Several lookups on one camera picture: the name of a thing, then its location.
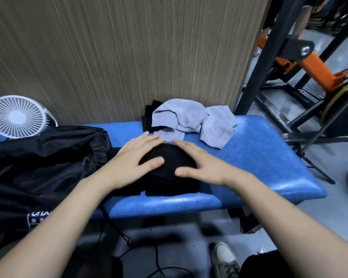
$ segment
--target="blue bench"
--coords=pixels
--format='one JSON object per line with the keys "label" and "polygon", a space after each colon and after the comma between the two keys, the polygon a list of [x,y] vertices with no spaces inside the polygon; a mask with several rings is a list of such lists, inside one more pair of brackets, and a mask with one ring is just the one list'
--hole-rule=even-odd
{"label": "blue bench", "polygon": [[[186,134],[184,140],[193,142],[210,154],[253,173],[262,182],[292,203],[325,198],[326,191],[280,137],[260,116],[236,116],[237,127],[232,139],[218,150],[199,140],[198,134]],[[122,147],[131,138],[143,133],[141,122],[94,124],[108,132],[113,147]],[[226,187],[201,183],[200,192],[172,197],[114,196],[104,207],[111,219],[133,216],[157,216],[181,212],[239,208],[243,201]],[[102,218],[96,211],[92,219]]]}

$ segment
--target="white fan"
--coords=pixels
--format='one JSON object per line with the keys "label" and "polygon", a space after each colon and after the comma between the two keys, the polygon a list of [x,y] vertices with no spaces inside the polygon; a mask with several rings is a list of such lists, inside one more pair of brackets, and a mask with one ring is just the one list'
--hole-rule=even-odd
{"label": "white fan", "polygon": [[10,139],[41,133],[54,116],[37,101],[24,96],[0,97],[0,134]]}

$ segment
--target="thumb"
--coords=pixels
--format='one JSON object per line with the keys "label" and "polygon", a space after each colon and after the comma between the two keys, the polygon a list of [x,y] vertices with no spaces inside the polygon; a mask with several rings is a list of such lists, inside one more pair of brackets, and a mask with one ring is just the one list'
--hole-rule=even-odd
{"label": "thumb", "polygon": [[156,158],[148,160],[147,162],[139,165],[138,168],[139,168],[141,175],[145,175],[146,173],[162,166],[164,162],[165,162],[165,160],[162,157],[156,157]]}
{"label": "thumb", "polygon": [[193,179],[200,179],[201,175],[199,169],[190,167],[179,167],[175,170],[175,175],[179,177],[190,177]]}

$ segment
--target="yellow rim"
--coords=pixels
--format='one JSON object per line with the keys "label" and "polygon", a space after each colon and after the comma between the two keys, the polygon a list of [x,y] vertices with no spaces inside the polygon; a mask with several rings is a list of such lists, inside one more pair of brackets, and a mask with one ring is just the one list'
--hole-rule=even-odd
{"label": "yellow rim", "polygon": [[324,111],[321,113],[321,118],[320,118],[320,124],[323,125],[325,121],[325,117],[327,113],[329,112],[330,108],[333,106],[335,101],[338,100],[339,97],[341,97],[346,91],[348,91],[348,84],[344,86],[338,93],[330,100],[330,102],[326,105]]}

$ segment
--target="wooden wall panel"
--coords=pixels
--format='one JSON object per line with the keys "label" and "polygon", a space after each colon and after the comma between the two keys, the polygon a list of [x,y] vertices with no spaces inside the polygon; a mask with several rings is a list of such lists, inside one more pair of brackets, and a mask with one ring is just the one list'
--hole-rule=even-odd
{"label": "wooden wall panel", "polygon": [[139,120],[152,99],[233,107],[268,0],[0,0],[0,96],[63,125]]}

